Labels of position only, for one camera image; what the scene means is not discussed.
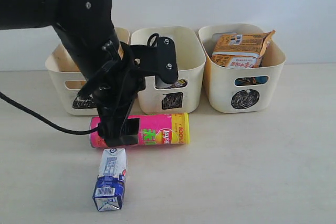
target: white basket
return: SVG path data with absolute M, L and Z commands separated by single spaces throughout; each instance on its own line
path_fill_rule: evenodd
M 204 87 L 208 95 L 211 106 L 223 113 L 239 113 L 260 111 L 269 106 L 277 82 L 280 78 L 282 68 L 286 61 L 285 54 L 279 47 L 272 42 L 266 50 L 262 68 L 253 69 L 229 69 L 213 63 L 209 55 L 213 50 L 220 36 L 224 33 L 264 33 L 259 27 L 249 24 L 230 24 L 221 26 L 208 26 L 199 30 L 198 35 L 206 51 L 207 62 L 204 74 Z M 236 86 L 235 81 L 244 77 L 261 77 L 267 76 L 268 81 L 263 85 L 254 86 Z M 236 94 L 243 94 L 245 98 L 250 94 L 259 96 L 255 99 L 255 104 L 243 106 L 246 109 L 236 109 L 233 106 L 233 99 Z
M 187 86 L 173 89 L 157 89 L 155 77 L 146 77 L 146 89 L 139 92 L 140 108 L 146 114 L 191 113 L 200 103 L 202 80 L 206 57 L 195 32 L 186 27 L 145 28 L 133 33 L 132 45 L 146 45 L 148 38 L 158 33 L 175 42 L 179 80 L 186 80 Z M 178 103 L 172 107 L 164 105 L 167 99 L 178 96 Z
M 119 40 L 128 44 L 130 33 L 124 28 L 116 27 L 115 30 Z M 97 109 L 78 110 L 72 107 L 78 91 L 86 83 L 86 80 L 62 44 L 58 45 L 55 51 L 49 56 L 46 61 L 46 67 L 63 107 L 69 114 L 98 114 Z

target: white wall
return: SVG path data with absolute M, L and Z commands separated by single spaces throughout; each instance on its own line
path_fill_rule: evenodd
M 131 31 L 251 23 L 277 31 L 288 63 L 336 62 L 335 0 L 114 0 L 112 18 Z M 44 69 L 58 42 L 51 28 L 0 31 L 0 70 Z

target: pringles can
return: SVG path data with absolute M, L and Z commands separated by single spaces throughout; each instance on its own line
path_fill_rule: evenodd
M 138 145 L 189 144 L 189 118 L 187 113 L 161 115 L 131 115 L 129 119 L 140 119 Z M 91 129 L 100 123 L 99 117 L 92 118 Z M 93 132 L 90 135 L 93 148 L 109 148 L 105 141 Z

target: table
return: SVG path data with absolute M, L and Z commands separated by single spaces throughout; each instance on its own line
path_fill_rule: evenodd
M 270 107 L 222 114 L 202 94 L 191 144 L 131 147 L 124 208 L 92 200 L 100 150 L 0 101 L 0 223 L 336 223 L 336 64 L 286 65 Z M 1 72 L 0 90 L 48 119 L 67 114 L 45 71 Z

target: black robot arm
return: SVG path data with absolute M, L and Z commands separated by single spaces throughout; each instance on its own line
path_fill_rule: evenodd
M 178 79 L 174 41 L 157 35 L 153 46 L 119 42 L 112 0 L 0 0 L 0 30 L 53 26 L 87 79 L 78 98 L 93 97 L 109 147 L 138 142 L 139 120 L 128 120 L 146 76 Z

